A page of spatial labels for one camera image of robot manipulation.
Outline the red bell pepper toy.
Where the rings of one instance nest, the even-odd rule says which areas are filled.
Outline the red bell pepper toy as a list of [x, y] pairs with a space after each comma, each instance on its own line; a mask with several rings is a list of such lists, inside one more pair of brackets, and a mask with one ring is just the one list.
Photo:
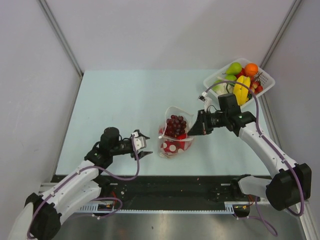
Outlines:
[[177, 140], [184, 140], [188, 137], [188, 135], [186, 133], [180, 134], [180, 135], [176, 135], [175, 138]]

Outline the dark purple grape bunch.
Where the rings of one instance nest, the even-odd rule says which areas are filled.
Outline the dark purple grape bunch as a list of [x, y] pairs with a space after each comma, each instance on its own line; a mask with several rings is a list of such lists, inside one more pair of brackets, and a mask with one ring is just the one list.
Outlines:
[[176, 139], [176, 136], [187, 133], [187, 121], [182, 115], [172, 114], [166, 120], [164, 134], [170, 138]]

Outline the clear zip top bag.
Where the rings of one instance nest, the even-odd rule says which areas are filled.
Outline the clear zip top bag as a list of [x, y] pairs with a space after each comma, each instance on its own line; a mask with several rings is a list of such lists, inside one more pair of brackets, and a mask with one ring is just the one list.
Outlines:
[[159, 155], [173, 158], [187, 151], [194, 142], [188, 132], [193, 125], [193, 114], [177, 106], [170, 106], [164, 114], [164, 123], [158, 128]]

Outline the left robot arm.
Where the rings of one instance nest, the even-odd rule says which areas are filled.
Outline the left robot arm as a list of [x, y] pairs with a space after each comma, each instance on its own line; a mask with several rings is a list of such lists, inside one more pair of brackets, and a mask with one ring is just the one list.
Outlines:
[[121, 137], [116, 127], [103, 131], [100, 140], [86, 154], [80, 165], [51, 189], [32, 193], [25, 203], [32, 204], [32, 218], [27, 227], [28, 240], [51, 240], [62, 224], [86, 203], [110, 196], [111, 188], [101, 180], [101, 173], [113, 163], [113, 158], [130, 155], [136, 162], [150, 154], [144, 151], [148, 136], [138, 129], [130, 137]]

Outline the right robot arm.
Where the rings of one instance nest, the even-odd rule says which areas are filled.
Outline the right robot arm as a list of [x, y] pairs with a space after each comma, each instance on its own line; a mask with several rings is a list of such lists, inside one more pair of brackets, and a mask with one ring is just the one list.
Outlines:
[[234, 94], [218, 97], [220, 109], [210, 112], [212, 100], [206, 92], [199, 99], [204, 109], [197, 113], [189, 136], [205, 136], [215, 128], [227, 128], [244, 141], [267, 168], [270, 179], [245, 174], [237, 178], [230, 188], [231, 196], [242, 201], [248, 195], [265, 198], [271, 206], [282, 211], [300, 203], [304, 204], [311, 196], [312, 170], [306, 164], [298, 164], [284, 153], [260, 128], [257, 115], [242, 112]]

